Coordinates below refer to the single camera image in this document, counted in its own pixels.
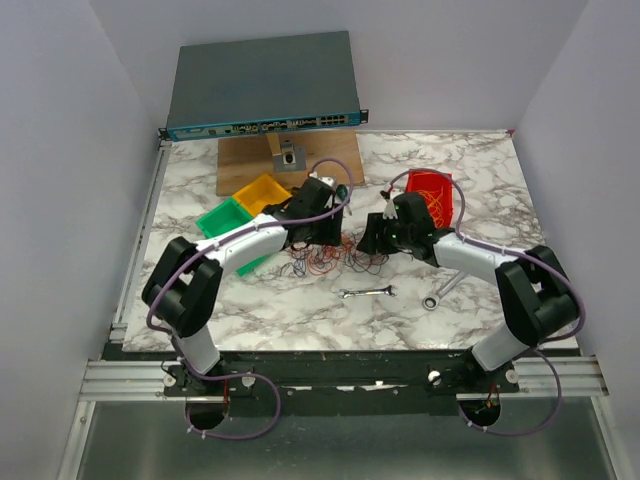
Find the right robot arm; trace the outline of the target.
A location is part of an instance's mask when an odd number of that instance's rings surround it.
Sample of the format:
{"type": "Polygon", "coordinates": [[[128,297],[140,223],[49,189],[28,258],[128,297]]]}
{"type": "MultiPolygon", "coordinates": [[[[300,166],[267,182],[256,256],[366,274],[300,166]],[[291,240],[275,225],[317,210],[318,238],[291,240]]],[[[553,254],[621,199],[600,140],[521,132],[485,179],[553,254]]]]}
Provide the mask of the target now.
{"type": "Polygon", "coordinates": [[[465,236],[458,227],[437,228],[417,193],[400,194],[385,211],[370,213],[357,249],[368,255],[408,253],[497,287],[504,323],[471,347],[470,361],[459,370],[462,384],[474,392],[494,383],[496,369],[584,320],[584,303],[550,248],[513,250],[465,236]]]}

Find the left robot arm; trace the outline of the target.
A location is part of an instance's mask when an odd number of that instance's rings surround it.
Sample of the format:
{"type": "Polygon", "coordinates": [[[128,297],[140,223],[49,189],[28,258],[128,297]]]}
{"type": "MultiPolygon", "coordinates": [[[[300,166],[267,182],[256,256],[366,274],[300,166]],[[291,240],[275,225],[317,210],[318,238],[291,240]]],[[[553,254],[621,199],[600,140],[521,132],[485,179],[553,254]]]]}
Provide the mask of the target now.
{"type": "Polygon", "coordinates": [[[266,206],[240,227],[204,241],[179,236],[167,244],[141,298],[149,307],[147,326],[170,336],[197,393],[209,395],[221,385],[221,354],[208,322],[225,276],[292,244],[337,242],[351,193],[348,188],[341,199],[335,187],[309,177],[290,199],[266,206]]]}

